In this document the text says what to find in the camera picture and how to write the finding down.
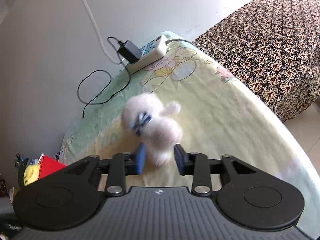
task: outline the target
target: power strip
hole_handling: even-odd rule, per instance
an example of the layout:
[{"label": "power strip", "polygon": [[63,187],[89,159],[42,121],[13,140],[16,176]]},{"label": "power strip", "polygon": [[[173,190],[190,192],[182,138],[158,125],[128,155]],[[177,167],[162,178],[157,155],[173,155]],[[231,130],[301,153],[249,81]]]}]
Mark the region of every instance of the power strip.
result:
[{"label": "power strip", "polygon": [[150,65],[152,62],[162,58],[167,53],[168,46],[165,44],[167,40],[167,37],[161,34],[140,48],[142,51],[141,58],[137,62],[127,65],[130,74],[133,74],[145,66]]}]

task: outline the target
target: power adapter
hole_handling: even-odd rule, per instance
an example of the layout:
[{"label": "power adapter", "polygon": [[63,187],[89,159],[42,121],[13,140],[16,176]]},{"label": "power adapter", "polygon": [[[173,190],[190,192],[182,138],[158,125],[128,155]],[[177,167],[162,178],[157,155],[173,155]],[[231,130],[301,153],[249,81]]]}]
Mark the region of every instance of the power adapter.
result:
[{"label": "power adapter", "polygon": [[141,58],[142,51],[132,41],[127,40],[125,43],[118,41],[118,44],[120,45],[118,53],[131,64]]}]

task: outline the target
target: brown patterned bedspread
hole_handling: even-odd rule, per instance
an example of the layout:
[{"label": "brown patterned bedspread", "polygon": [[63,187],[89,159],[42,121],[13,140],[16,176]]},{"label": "brown patterned bedspread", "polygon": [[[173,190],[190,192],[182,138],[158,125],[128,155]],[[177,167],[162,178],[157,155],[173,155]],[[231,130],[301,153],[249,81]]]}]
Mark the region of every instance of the brown patterned bedspread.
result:
[{"label": "brown patterned bedspread", "polygon": [[193,42],[284,122],[320,94],[319,8],[320,0],[253,0]]}]

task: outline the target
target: blue ribbon bow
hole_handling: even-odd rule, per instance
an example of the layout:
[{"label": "blue ribbon bow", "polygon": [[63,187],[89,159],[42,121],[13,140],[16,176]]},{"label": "blue ribbon bow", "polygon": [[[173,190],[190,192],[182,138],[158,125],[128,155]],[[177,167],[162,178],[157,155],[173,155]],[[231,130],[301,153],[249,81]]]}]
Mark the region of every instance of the blue ribbon bow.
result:
[{"label": "blue ribbon bow", "polygon": [[151,115],[147,112],[140,112],[134,126],[132,127],[132,130],[135,131],[135,133],[140,137],[142,134],[143,127],[148,122],[150,122],[151,118]]}]

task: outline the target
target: bed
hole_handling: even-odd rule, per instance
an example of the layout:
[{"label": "bed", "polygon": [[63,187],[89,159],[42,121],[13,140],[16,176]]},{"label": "bed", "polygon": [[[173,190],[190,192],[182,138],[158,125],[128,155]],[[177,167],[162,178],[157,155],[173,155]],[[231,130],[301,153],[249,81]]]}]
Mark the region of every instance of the bed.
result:
[{"label": "bed", "polygon": [[319,8],[320,0],[253,0],[194,44],[284,122],[320,94]]},{"label": "bed", "polygon": [[[163,34],[179,38],[172,32]],[[121,72],[99,100],[112,95],[127,78]],[[110,158],[133,151],[138,138],[124,131],[120,114],[128,98],[144,91],[156,93],[163,103],[180,102],[182,110],[175,119],[183,129],[181,144],[187,152],[213,159],[231,154],[296,186],[306,202],[298,227],[313,238],[320,235],[320,178],[307,155],[242,82],[186,42],[171,42],[164,58],[135,73],[127,89],[108,104],[88,107],[84,119],[79,115],[65,134],[59,160],[70,164],[91,154]],[[128,176],[126,182],[128,187],[190,187],[192,177],[180,176],[172,160],[162,167],[146,163],[142,175]],[[212,187],[221,187],[216,175]]]}]

